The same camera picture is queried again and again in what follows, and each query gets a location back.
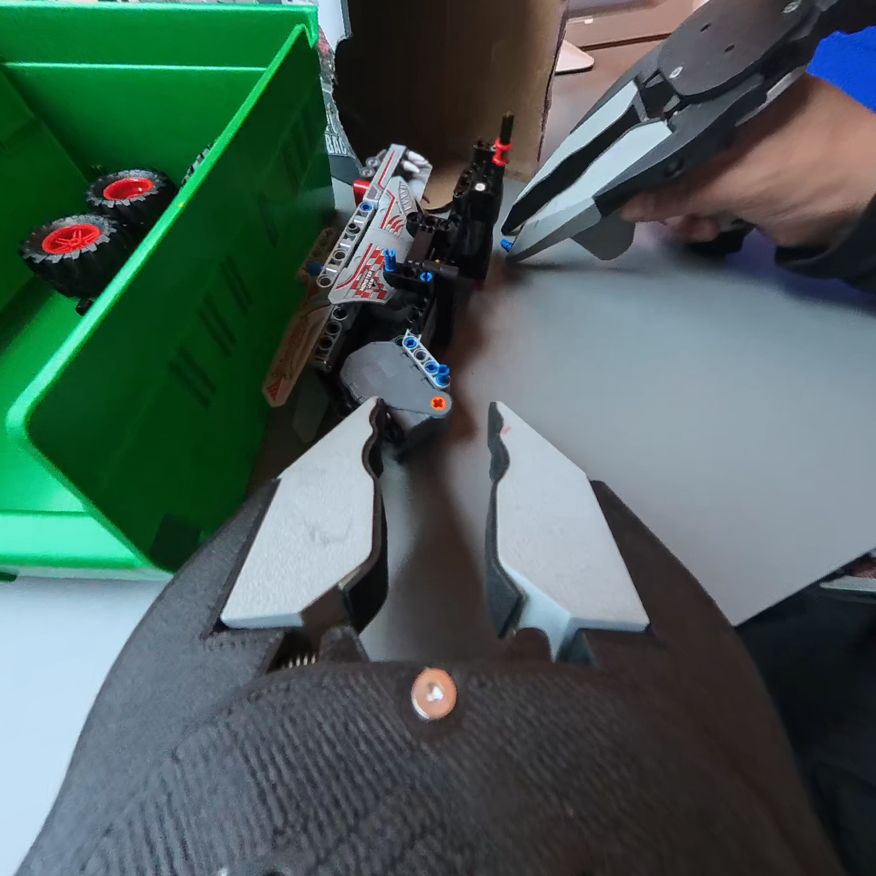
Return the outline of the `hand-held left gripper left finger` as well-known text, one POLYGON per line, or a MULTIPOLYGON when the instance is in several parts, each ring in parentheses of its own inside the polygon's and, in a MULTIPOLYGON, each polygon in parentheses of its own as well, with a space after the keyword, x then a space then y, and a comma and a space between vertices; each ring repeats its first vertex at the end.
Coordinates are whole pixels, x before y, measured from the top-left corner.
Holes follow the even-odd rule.
POLYGON ((388 592, 384 402, 367 399, 276 479, 221 612, 231 629, 362 631, 388 592))

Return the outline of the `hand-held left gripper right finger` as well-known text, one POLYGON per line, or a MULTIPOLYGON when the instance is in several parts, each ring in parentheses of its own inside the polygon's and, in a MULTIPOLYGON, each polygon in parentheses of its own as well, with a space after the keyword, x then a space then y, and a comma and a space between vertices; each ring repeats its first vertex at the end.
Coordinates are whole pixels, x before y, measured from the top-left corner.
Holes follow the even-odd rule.
POLYGON ((550 657, 583 631, 642 633, 649 618, 582 469, 500 401, 487 421, 485 599, 498 638, 524 629, 550 657))

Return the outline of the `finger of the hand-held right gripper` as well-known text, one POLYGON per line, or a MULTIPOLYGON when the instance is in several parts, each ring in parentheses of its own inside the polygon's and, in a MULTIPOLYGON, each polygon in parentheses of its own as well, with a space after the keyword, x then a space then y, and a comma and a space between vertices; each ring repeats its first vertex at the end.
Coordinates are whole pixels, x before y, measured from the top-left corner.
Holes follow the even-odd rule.
POLYGON ((649 167, 661 159, 651 152, 678 132, 676 120, 635 125, 589 162, 582 161, 587 148, 580 136, 567 141, 574 151, 557 151, 520 193, 513 206, 518 210, 507 238, 516 242, 510 263, 520 264, 564 241, 572 240, 599 260, 609 261, 626 252, 634 236, 633 226, 614 217, 616 206, 609 196, 636 173, 644 162, 649 167))
POLYGON ((670 164, 670 78, 637 65, 612 86, 521 191, 504 233, 633 233, 625 204, 670 164))

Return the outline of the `blue plastic bin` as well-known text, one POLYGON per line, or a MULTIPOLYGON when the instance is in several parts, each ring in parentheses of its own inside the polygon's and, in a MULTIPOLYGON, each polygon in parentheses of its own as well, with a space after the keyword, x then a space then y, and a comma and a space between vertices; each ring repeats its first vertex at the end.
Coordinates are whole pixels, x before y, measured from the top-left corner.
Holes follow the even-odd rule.
POLYGON ((823 39, 807 73, 874 112, 875 27, 853 33, 836 31, 823 39))

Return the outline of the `grey red lego vehicle model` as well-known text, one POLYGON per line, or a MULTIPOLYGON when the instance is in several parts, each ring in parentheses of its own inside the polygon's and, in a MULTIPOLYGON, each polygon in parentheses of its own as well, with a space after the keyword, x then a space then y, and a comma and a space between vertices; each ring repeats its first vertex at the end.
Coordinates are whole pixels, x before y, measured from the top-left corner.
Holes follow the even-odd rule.
POLYGON ((324 230, 300 270, 305 295, 262 386, 272 407, 291 410, 299 448, 373 397, 400 453, 446 426, 440 356, 459 301, 486 278, 514 119, 476 141, 445 208, 425 205, 433 168, 422 155, 391 145, 366 161, 349 220, 324 230))

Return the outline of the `black lego set box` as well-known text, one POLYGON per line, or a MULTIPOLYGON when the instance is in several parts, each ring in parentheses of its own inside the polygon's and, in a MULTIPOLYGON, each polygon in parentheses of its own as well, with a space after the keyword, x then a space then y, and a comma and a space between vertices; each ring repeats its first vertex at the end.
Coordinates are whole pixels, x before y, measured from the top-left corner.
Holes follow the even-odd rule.
POLYGON ((427 198, 445 203, 473 145, 514 115, 507 176, 542 157, 563 1, 319 2, 334 51, 332 98, 359 163, 391 144, 433 166, 427 198))

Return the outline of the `black lego wheel red hub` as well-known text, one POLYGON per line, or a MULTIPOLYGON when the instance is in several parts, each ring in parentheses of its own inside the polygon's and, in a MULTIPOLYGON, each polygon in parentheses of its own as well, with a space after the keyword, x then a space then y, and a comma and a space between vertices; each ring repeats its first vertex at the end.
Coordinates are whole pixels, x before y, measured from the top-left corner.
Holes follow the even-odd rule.
POLYGON ((116 221, 100 214, 75 214, 40 226, 17 252, 56 292, 76 301, 94 301, 136 247, 116 221))
POLYGON ((177 185, 163 172, 129 169, 94 180, 83 197, 93 213, 129 231, 147 232, 159 222, 178 192, 177 185))

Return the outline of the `person's right hand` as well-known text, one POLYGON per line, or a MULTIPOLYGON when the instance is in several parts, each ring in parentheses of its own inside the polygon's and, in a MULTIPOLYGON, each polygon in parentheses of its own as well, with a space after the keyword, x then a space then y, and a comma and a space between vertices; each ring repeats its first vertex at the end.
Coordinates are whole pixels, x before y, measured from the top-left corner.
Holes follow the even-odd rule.
POLYGON ((829 244, 875 192, 875 115, 807 74, 740 126, 728 149, 620 210, 661 223, 684 243, 705 243, 733 216, 781 247, 829 244))

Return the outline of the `green plastic bin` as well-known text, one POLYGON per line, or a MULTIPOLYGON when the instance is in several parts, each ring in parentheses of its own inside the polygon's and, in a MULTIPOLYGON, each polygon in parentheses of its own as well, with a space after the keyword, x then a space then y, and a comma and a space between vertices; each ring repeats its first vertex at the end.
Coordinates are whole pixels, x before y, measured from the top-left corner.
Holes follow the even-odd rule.
POLYGON ((2 2, 1 30, 2 580, 160 578, 244 497, 332 208, 316 9, 2 2), (17 248, 129 169, 179 192, 80 314, 17 248))

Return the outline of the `red white id badge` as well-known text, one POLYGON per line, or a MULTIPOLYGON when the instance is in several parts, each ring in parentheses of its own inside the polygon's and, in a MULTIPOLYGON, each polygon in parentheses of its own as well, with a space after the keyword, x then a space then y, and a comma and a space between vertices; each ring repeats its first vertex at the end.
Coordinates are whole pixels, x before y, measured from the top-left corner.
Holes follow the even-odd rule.
POLYGON ((823 589, 875 596, 875 550, 835 569, 818 582, 823 589))

